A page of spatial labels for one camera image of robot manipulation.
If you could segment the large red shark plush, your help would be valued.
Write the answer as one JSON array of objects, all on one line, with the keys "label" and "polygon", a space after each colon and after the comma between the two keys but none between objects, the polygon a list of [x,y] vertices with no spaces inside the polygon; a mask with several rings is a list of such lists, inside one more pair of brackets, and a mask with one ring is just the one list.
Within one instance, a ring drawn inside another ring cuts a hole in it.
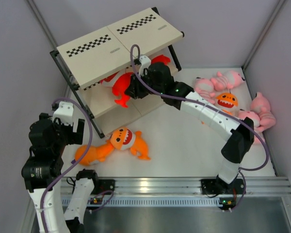
[{"label": "large red shark plush", "polygon": [[125,91],[130,85],[132,74],[133,72],[121,70],[100,81],[104,87],[112,88],[112,94],[114,96],[120,96],[120,99],[114,100],[114,102],[123,108],[128,108],[127,102],[130,100],[130,96],[126,95]]}]

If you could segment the small red shark plush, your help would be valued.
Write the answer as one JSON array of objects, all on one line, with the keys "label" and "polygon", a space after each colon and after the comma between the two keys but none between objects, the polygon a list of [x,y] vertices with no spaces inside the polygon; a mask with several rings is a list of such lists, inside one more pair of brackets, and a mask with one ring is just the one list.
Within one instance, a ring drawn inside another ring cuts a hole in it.
[{"label": "small red shark plush", "polygon": [[168,65],[170,62],[171,62],[171,59],[169,57],[163,55],[163,54],[158,55],[158,56],[154,57],[151,60],[152,64],[154,64],[154,63],[164,63],[165,65]]}]

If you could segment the orange shark plush facing up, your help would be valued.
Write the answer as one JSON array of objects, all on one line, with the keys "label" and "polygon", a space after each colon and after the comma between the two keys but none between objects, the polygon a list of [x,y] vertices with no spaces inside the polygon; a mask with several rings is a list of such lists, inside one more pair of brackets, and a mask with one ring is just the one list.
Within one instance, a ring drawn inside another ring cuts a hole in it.
[{"label": "orange shark plush facing up", "polygon": [[110,142],[117,150],[130,150],[140,160],[150,160],[149,149],[146,141],[142,138],[142,132],[133,132],[127,127],[120,127],[113,131]]}]

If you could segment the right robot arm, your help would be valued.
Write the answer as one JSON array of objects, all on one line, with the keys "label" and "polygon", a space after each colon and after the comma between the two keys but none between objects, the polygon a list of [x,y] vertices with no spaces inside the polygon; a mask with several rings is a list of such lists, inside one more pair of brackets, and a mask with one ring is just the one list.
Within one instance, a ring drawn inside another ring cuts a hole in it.
[{"label": "right robot arm", "polygon": [[233,189],[242,160],[254,142],[253,121],[248,117],[240,120],[225,113],[191,86],[175,81],[164,63],[141,65],[140,68],[136,68],[135,64],[131,66],[133,75],[125,90],[126,95],[133,99],[159,96],[165,104],[204,122],[226,141],[221,150],[224,159],[215,183],[223,193]]}]

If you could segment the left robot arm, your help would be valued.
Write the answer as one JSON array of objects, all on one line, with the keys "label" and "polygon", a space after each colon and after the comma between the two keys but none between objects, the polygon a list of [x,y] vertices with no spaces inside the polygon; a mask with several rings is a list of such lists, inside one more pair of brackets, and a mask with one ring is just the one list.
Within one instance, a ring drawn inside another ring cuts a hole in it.
[{"label": "left robot arm", "polygon": [[100,188],[95,170],[83,169],[76,175],[75,189],[66,210],[61,200],[62,154],[67,145],[80,145],[84,133],[83,119],[73,125],[64,125],[41,113],[30,126],[30,156],[21,170],[25,187],[34,203],[41,233],[83,233],[83,219],[91,194]]}]

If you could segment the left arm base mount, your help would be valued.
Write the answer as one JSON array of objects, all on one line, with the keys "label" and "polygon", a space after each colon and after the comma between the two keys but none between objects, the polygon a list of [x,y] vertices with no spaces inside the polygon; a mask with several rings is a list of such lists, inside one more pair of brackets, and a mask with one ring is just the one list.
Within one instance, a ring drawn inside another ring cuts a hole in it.
[{"label": "left arm base mount", "polygon": [[115,180],[114,179],[98,179],[94,181],[94,189],[92,195],[97,195],[107,190],[114,191]]}]

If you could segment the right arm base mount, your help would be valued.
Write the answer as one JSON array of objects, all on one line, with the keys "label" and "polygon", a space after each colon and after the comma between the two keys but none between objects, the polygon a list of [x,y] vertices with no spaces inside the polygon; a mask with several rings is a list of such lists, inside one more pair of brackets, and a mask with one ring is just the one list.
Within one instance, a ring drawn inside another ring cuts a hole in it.
[{"label": "right arm base mount", "polygon": [[232,183],[227,184],[219,178],[202,179],[202,194],[207,196],[218,195],[241,195],[245,193],[243,179],[235,179]]}]

